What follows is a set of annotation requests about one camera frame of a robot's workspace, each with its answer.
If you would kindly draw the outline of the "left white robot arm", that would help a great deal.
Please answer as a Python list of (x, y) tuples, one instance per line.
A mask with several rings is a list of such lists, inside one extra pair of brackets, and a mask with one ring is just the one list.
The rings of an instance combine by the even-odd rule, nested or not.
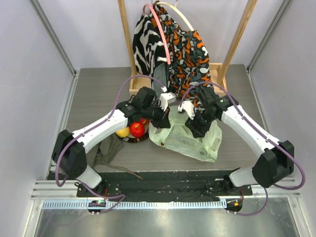
[(61, 131), (55, 142), (52, 160), (69, 179), (77, 179), (88, 186), (94, 197), (100, 197), (105, 191), (101, 176), (87, 164), (86, 154), (99, 142), (141, 119), (149, 119), (157, 127), (168, 127), (169, 104), (175, 102), (171, 92), (159, 97), (148, 87), (139, 89), (128, 101), (123, 101), (104, 117), (94, 123), (69, 132)]

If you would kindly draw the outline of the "red fake apple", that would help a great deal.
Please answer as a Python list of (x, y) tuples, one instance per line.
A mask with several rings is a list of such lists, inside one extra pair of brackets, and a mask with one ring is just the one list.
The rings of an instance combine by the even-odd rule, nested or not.
[(135, 138), (140, 138), (145, 134), (145, 126), (141, 122), (134, 122), (129, 126), (130, 134)]

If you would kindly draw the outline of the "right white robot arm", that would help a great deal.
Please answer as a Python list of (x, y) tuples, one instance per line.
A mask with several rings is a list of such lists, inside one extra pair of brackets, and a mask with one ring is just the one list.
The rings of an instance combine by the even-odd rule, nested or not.
[(294, 146), (266, 132), (233, 97), (219, 97), (211, 87), (198, 86), (197, 98), (202, 105), (200, 110), (186, 100), (178, 107), (180, 112), (188, 114), (185, 125), (195, 138), (204, 137), (212, 122), (220, 120), (232, 128), (257, 157), (252, 167), (238, 168), (229, 174), (229, 179), (223, 182), (225, 193), (234, 195), (241, 186), (252, 184), (268, 188), (293, 173), (294, 162), (289, 156), (294, 155)]

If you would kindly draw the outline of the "yellow fake fruit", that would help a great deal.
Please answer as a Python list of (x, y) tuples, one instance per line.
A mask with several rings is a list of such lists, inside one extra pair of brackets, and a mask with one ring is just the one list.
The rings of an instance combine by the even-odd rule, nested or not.
[(116, 131), (116, 135), (120, 138), (124, 138), (127, 137), (130, 134), (130, 129), (129, 127), (125, 127), (123, 129), (120, 129), (118, 131)]

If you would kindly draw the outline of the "avocado print plastic bag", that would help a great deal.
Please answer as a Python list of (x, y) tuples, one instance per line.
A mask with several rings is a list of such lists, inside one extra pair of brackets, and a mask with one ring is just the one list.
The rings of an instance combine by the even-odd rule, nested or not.
[(204, 137), (194, 138), (185, 126), (187, 119), (187, 114), (179, 113), (178, 107), (172, 106), (169, 112), (170, 128), (155, 128), (150, 123), (149, 139), (160, 147), (199, 161), (215, 162), (222, 142), (221, 128), (213, 121)]

